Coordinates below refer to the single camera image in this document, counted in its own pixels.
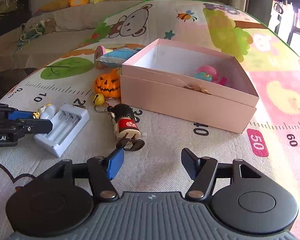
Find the yellow fairy figurine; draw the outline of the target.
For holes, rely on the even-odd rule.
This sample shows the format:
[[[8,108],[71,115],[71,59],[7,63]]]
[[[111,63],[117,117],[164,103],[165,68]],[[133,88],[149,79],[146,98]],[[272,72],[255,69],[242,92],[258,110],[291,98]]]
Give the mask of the yellow fairy figurine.
[[[55,116],[55,113],[56,113],[55,105],[48,103],[38,108],[38,110],[33,113],[33,118],[51,120]]]

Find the black haired doll figure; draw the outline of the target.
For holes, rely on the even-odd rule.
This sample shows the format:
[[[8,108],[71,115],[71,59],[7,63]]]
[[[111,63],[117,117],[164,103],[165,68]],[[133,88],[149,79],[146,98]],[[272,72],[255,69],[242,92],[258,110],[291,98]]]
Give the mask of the black haired doll figure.
[[[141,139],[141,132],[136,125],[135,115],[129,105],[119,103],[109,106],[107,112],[114,125],[114,135],[117,140],[116,147],[125,151],[138,151],[145,142]]]

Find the white battery charger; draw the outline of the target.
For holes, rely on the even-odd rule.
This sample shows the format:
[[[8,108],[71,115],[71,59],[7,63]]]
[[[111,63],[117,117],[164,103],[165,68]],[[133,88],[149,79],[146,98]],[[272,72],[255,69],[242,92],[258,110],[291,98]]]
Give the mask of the white battery charger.
[[[89,119],[86,109],[64,104],[51,119],[51,132],[36,134],[34,140],[39,146],[60,158]]]

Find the orange pumpkin toy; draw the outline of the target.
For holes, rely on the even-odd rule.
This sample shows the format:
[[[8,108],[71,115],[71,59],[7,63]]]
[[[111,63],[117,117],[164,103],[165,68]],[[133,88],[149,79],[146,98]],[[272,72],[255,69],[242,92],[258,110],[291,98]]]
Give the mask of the orange pumpkin toy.
[[[105,98],[121,98],[119,68],[98,76],[94,81],[94,90]]]

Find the blue white tissue pack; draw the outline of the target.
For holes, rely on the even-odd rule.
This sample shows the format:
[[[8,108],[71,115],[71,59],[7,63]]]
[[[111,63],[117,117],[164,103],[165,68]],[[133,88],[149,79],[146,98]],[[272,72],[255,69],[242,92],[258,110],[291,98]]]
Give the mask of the blue white tissue pack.
[[[108,52],[102,56],[98,56],[96,63],[108,68],[119,68],[124,62],[139,52],[141,48],[121,48]]]

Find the green cloth on sofa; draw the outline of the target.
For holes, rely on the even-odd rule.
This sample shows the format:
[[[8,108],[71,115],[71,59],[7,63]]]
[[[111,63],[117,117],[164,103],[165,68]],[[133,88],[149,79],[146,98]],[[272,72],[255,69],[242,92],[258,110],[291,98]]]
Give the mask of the green cloth on sofa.
[[[34,23],[26,29],[26,24],[21,25],[22,34],[17,42],[17,48],[22,49],[25,45],[29,44],[32,40],[41,37],[45,33],[44,21]]]

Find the pink cardboard box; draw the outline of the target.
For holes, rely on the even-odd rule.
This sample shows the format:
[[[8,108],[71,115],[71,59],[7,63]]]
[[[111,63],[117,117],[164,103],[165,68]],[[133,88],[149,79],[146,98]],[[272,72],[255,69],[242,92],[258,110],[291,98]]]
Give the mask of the pink cardboard box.
[[[214,67],[226,85],[194,78]],[[256,112],[258,93],[231,55],[157,39],[122,65],[121,101],[127,105],[242,133]]]

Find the pink teal toy in box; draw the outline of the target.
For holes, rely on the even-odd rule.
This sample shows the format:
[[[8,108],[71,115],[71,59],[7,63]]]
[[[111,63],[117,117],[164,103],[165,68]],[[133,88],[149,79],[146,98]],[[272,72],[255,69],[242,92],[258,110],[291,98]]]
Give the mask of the pink teal toy in box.
[[[226,85],[227,83],[227,78],[226,77],[221,77],[217,70],[212,67],[212,66],[208,66],[208,65],[203,65],[201,67],[199,67],[194,76],[194,78],[200,79],[200,80],[204,80],[204,81],[209,81],[209,82],[213,82],[219,85]]]

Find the beige covered sofa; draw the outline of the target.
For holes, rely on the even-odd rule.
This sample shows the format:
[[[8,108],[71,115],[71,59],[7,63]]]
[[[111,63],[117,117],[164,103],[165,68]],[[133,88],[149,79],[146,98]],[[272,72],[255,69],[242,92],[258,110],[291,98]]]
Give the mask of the beige covered sofa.
[[[53,59],[76,49],[89,38],[106,17],[122,12],[140,1],[106,1],[45,12],[19,23],[0,35],[0,72],[39,68]],[[36,24],[46,27],[43,35],[18,47],[22,34]]]

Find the colourful cartoon play mat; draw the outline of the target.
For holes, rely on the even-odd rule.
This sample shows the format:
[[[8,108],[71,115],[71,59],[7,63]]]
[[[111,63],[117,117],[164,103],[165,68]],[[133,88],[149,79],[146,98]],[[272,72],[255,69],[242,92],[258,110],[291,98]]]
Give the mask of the colourful cartoon play mat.
[[[34,73],[0,102],[25,110],[85,104],[90,121],[64,156],[84,161],[114,143],[93,107],[98,46],[142,49],[123,73],[145,146],[125,158],[115,184],[175,190],[190,180],[182,148],[220,161],[242,158],[296,198],[300,239],[300,57],[240,10],[201,1],[100,2],[50,12],[56,31],[26,45]]]

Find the pink tape roll toy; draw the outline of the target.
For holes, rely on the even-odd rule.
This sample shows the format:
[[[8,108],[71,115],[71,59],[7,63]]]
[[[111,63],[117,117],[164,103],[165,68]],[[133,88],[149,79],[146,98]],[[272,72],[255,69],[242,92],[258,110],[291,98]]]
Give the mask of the pink tape roll toy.
[[[94,53],[94,65],[97,69],[102,69],[104,68],[104,65],[98,61],[97,59],[101,56],[103,56],[104,54],[107,54],[109,52],[112,52],[113,50],[112,49],[107,49],[105,48],[104,46],[98,46],[95,50],[95,53]]]

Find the yellow duck plush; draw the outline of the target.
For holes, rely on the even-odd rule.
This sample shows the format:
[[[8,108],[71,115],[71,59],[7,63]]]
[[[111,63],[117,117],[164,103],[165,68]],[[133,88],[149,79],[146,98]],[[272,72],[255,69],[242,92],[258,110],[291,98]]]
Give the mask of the yellow duck plush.
[[[43,12],[61,10],[67,7],[77,7],[88,4],[90,0],[54,0],[39,8]]]

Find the yellow bell keychain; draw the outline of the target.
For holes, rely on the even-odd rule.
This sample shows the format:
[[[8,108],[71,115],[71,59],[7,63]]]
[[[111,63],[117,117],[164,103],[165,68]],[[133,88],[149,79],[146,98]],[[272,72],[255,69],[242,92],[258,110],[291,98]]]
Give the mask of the yellow bell keychain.
[[[107,98],[101,93],[95,94],[93,99],[95,111],[99,113],[107,112],[109,107],[114,107],[119,103],[121,103],[120,99],[112,97]]]

